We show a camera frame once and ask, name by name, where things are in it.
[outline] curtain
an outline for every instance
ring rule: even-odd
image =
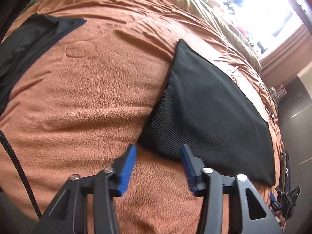
[[[260,76],[267,87],[280,86],[292,80],[312,61],[312,36],[301,24],[281,45],[267,52],[259,59]]]

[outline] black cloth bag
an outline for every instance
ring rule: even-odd
[[[14,85],[31,65],[85,22],[83,18],[34,14],[0,44],[0,115]]]
[[[179,161],[179,147],[188,144],[194,156],[223,175],[244,173],[252,181],[275,184],[268,123],[227,74],[182,39],[138,143]]]

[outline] black cable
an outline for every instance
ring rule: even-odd
[[[24,187],[27,191],[27,194],[28,194],[29,199],[32,203],[32,206],[34,207],[34,210],[35,210],[38,218],[40,219],[42,214],[41,214],[41,211],[40,211],[39,206],[37,204],[37,201],[35,199],[34,193],[32,192],[32,188],[30,187],[30,184],[29,184],[27,177],[24,173],[24,170],[21,167],[20,162],[18,161],[18,157],[16,156],[14,150],[12,149],[12,146],[10,145],[9,141],[7,140],[7,138],[5,137],[4,133],[1,130],[0,130],[0,143],[2,144],[4,149],[7,151],[7,154],[9,155],[9,157],[12,160],[16,170],[18,171],[18,174],[21,178],[21,181],[24,184]]]

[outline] blue gripper pad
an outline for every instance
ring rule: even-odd
[[[181,149],[181,163],[188,182],[190,191],[196,196],[198,193],[197,184],[202,182],[202,169],[205,167],[200,158],[193,156],[188,145],[183,145]]]
[[[270,199],[271,199],[271,201],[276,201],[275,196],[274,196],[273,193],[270,193]]]
[[[133,167],[135,166],[135,161],[136,161],[136,147],[134,145],[129,145],[126,152],[126,158],[124,160],[123,167],[119,174],[119,182],[118,182],[119,185],[117,189],[119,196],[122,196],[124,192],[127,191],[128,189],[132,170]]]

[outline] bedsheet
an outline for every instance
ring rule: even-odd
[[[254,68],[254,70],[260,74],[261,65],[254,51],[249,48],[249,42],[238,32],[238,30],[232,26],[229,22],[224,20],[214,9],[204,3],[202,0],[172,0],[177,6],[186,9],[192,14],[202,18],[209,25],[218,32],[218,34],[232,45],[236,51],[241,53],[248,64]]]
[[[283,145],[278,121],[271,120],[264,103],[277,117],[274,104],[245,57],[207,21],[172,0],[41,0],[7,35],[34,13],[87,21],[29,68],[0,116],[0,128],[42,211],[72,173],[96,174],[136,142],[162,93],[180,38],[228,74],[268,122],[278,182]],[[0,186],[36,219],[4,149],[0,161]],[[255,186],[269,203],[274,187]],[[224,198],[222,231],[227,233]],[[115,200],[121,233],[195,233],[201,204],[188,190],[180,163],[141,147],[129,189]],[[91,213],[88,224],[91,231]]]

